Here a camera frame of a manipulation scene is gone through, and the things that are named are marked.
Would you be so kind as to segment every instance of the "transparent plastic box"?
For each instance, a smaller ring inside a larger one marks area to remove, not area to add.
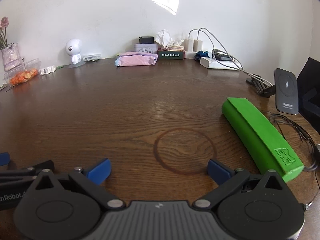
[[[22,63],[4,74],[4,79],[9,87],[14,87],[27,82],[39,73],[41,61],[38,58]]]

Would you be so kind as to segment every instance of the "wood grain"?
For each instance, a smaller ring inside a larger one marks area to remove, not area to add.
[[[230,168],[259,173],[221,113],[227,97],[248,98],[261,111],[277,112],[274,97],[258,96],[245,78],[193,60],[116,68],[108,59],[62,68],[0,92],[0,152],[8,151],[17,168],[52,159],[57,172],[108,157],[112,173],[103,186],[127,202],[192,202],[217,187],[204,172],[212,156]],[[290,118],[320,142],[302,116]],[[284,133],[309,164],[307,146],[295,131],[286,127]],[[165,167],[155,158],[156,142]],[[302,203],[318,191],[312,172],[288,185]],[[319,199],[306,213],[299,239],[320,239]],[[1,240],[19,239],[12,214],[0,212]]]

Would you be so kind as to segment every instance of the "brown wooden tabletop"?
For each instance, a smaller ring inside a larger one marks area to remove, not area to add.
[[[127,203],[193,202],[217,187],[205,174],[212,157],[230,168],[259,173],[221,112],[227,97],[248,98],[266,115],[277,112],[274,96],[258,96],[245,78],[235,71],[208,70],[194,60],[116,68],[114,59],[107,59],[64,67],[0,92],[0,152],[9,152],[10,167],[17,168],[52,159],[56,172],[108,157],[112,172],[103,186]],[[289,117],[320,143],[301,115]],[[306,143],[293,128],[283,130],[309,165]],[[319,190],[314,172],[303,172],[288,185],[301,203],[309,203]],[[306,212],[301,240],[320,239],[319,200],[318,195]],[[13,211],[0,212],[1,240],[20,239]]]

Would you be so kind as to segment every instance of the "folded pink fabric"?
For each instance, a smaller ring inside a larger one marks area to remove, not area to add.
[[[126,52],[121,53],[116,59],[116,66],[144,66],[155,65],[158,59],[157,54],[147,52]]]

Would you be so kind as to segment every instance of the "flower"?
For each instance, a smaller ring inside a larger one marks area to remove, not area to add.
[[[9,26],[9,21],[8,18],[5,16],[2,18],[1,22],[0,22],[0,28],[3,30],[4,28]]]

